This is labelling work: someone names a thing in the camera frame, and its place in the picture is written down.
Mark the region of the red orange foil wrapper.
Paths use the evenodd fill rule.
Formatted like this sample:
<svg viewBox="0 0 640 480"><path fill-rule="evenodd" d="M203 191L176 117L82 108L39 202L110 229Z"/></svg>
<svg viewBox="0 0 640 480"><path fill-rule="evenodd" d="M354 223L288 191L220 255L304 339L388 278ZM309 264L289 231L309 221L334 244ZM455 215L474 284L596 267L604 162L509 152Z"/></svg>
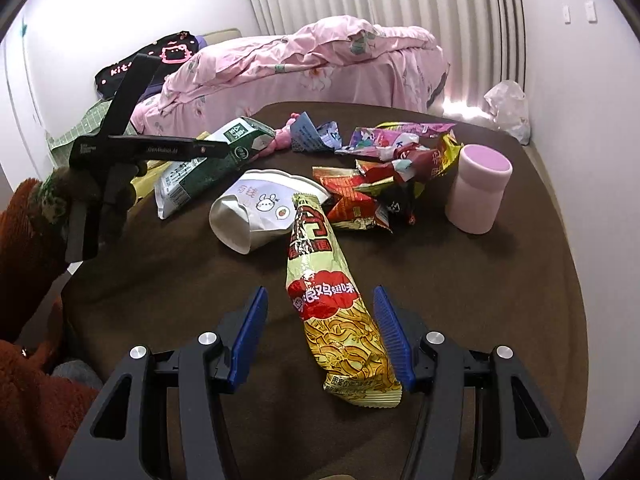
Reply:
<svg viewBox="0 0 640 480"><path fill-rule="evenodd" d="M395 185L393 177L367 182L357 169L314 166L312 177L332 196L333 206L326 214L341 229L390 231L386 207L378 200Z"/></svg>

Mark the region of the pink caterpillar toy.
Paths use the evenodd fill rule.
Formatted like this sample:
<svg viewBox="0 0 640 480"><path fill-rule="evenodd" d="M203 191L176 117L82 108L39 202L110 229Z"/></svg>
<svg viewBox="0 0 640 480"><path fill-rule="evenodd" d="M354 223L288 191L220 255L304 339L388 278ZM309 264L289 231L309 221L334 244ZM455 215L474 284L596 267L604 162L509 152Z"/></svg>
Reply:
<svg viewBox="0 0 640 480"><path fill-rule="evenodd" d="M299 118L298 113L292 113L288 121L282 128L276 130L276 134L271 142L268 144L266 148L264 148L260 153L260 157L266 157L277 151L285 151L291 147L292 144L292 136L291 136L291 128L296 122L297 118Z"/></svg>

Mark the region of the pink snack wrapper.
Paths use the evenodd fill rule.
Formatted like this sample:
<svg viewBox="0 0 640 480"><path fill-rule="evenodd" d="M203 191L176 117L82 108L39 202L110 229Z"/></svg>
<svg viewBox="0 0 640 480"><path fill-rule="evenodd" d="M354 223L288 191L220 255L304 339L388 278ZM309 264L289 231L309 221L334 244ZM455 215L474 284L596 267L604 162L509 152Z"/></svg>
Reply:
<svg viewBox="0 0 640 480"><path fill-rule="evenodd" d="M389 162L405 151L428 149L427 141L436 146L456 145L451 122L383 122L376 127L357 127L349 142L337 148L336 154L364 157Z"/></svg>

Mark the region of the green white snack bag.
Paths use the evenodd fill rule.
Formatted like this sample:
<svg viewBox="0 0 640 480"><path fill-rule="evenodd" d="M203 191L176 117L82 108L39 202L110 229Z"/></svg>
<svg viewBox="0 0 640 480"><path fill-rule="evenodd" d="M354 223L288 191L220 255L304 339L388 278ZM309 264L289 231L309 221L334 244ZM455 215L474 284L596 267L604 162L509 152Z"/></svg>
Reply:
<svg viewBox="0 0 640 480"><path fill-rule="evenodd" d="M211 188L228 174L242 169L276 140L276 130L249 117L227 122L204 141L222 142L229 148L221 158L199 157L172 162L154 184L157 217L168 219L192 198Z"/></svg>

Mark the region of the yellow plastic trash bag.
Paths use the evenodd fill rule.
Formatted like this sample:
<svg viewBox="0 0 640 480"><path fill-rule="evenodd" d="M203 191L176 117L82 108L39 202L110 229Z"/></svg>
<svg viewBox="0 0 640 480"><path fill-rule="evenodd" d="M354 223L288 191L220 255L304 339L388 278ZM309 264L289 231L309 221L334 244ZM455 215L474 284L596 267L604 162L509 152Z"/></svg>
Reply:
<svg viewBox="0 0 640 480"><path fill-rule="evenodd" d="M146 163L146 166L148 167L146 174L143 177L135 177L132 179L131 183L136 189L138 202L153 192L155 182L160 178L160 175L166 170L168 165L169 162L149 160Z"/></svg>

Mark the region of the white paper bowl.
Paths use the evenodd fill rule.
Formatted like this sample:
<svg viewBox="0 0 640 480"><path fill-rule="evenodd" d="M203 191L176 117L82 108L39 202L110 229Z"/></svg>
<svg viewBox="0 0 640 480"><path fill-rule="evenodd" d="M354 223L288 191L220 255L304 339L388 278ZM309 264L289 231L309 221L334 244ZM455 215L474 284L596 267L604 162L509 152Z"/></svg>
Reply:
<svg viewBox="0 0 640 480"><path fill-rule="evenodd" d="M293 196L314 195L320 204L329 192L317 182L279 169L247 170L209 209L208 222L222 244L240 255L290 234Z"/></svg>

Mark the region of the pink cylindrical bottle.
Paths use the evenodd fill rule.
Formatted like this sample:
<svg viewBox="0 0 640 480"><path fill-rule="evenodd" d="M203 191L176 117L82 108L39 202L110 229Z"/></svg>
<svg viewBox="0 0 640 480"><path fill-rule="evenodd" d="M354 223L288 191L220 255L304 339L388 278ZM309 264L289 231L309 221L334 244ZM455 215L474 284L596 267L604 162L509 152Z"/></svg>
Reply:
<svg viewBox="0 0 640 480"><path fill-rule="evenodd" d="M465 145L447 198L447 219L468 234L489 232L512 171L510 160L493 148L480 144Z"/></svg>

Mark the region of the white plastic bag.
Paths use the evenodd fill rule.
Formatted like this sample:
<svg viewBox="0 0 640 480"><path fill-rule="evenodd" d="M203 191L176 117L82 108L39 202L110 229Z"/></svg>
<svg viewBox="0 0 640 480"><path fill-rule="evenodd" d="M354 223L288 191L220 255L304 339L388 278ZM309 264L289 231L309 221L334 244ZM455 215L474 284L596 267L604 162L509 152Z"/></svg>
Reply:
<svg viewBox="0 0 640 480"><path fill-rule="evenodd" d="M532 137L528 99L515 80L500 81L484 95L495 126L521 145L528 145Z"/></svg>

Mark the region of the pink floral bed duvet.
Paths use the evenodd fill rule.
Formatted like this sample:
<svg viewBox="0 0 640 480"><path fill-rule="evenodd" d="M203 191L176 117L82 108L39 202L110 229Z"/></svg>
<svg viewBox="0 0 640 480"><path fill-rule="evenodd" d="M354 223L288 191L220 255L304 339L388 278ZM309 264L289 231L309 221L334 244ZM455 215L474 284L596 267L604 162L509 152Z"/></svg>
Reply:
<svg viewBox="0 0 640 480"><path fill-rule="evenodd" d="M450 65L419 26L330 16L279 36L236 38L194 54L131 123L149 136L195 138L281 102L356 103L423 113Z"/></svg>

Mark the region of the white wall switch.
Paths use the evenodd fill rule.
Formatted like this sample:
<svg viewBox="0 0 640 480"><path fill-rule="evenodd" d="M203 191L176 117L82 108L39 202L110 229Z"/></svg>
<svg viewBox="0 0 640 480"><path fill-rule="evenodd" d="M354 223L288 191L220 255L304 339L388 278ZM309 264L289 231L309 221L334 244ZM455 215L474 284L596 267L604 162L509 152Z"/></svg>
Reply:
<svg viewBox="0 0 640 480"><path fill-rule="evenodd" d="M590 24L596 24L598 21L598 17L597 17L596 4L594 3L593 0L588 0L585 2L585 12L586 12L587 21Z"/></svg>

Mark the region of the yellow noodle snack bag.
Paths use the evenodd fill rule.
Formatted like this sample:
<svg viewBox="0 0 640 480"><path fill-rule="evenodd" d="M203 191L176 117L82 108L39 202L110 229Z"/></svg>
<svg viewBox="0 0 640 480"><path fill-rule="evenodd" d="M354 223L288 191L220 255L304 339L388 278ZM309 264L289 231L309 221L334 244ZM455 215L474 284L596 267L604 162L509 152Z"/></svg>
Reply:
<svg viewBox="0 0 640 480"><path fill-rule="evenodd" d="M364 408L394 408L401 384L332 226L316 196L296 193L293 205L285 288L326 373L323 389Z"/></svg>

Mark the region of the red snack wrapper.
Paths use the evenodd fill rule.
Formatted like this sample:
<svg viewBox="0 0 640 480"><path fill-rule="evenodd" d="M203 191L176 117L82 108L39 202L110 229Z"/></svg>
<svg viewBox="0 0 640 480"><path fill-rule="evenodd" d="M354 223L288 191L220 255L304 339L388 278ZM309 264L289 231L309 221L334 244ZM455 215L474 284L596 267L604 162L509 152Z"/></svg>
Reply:
<svg viewBox="0 0 640 480"><path fill-rule="evenodd" d="M388 162L356 160L356 168L367 183L394 178L397 184L427 182L444 174L458 159L461 146L441 143L436 148L423 145L406 146L399 155Z"/></svg>

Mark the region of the yellow chips bag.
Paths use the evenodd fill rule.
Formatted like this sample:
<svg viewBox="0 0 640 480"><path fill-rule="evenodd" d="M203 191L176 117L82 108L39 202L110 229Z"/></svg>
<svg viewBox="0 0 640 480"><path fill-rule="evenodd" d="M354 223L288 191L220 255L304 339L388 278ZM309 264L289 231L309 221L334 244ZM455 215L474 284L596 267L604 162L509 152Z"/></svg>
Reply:
<svg viewBox="0 0 640 480"><path fill-rule="evenodd" d="M370 183L394 178L425 184L446 172L462 149L450 122L384 122L378 131L378 162L363 171Z"/></svg>

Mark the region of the striped window curtain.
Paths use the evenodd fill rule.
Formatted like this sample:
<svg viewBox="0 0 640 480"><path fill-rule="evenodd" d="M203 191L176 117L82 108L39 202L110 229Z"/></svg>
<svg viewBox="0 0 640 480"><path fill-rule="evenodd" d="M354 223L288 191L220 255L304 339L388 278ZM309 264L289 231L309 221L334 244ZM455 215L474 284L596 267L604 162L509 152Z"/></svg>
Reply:
<svg viewBox="0 0 640 480"><path fill-rule="evenodd" d="M501 81L522 84L526 70L523 0L250 0L265 35L296 32L334 15L383 26L420 26L450 63L446 99L481 106Z"/></svg>

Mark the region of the blue wrapper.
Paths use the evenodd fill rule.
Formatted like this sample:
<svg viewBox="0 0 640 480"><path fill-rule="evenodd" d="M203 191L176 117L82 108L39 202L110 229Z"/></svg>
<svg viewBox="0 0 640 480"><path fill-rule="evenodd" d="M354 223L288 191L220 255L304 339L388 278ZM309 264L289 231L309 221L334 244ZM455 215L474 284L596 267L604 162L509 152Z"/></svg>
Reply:
<svg viewBox="0 0 640 480"><path fill-rule="evenodd" d="M337 122L316 126L307 113L299 114L290 127L291 148L297 153L335 152L343 146Z"/></svg>

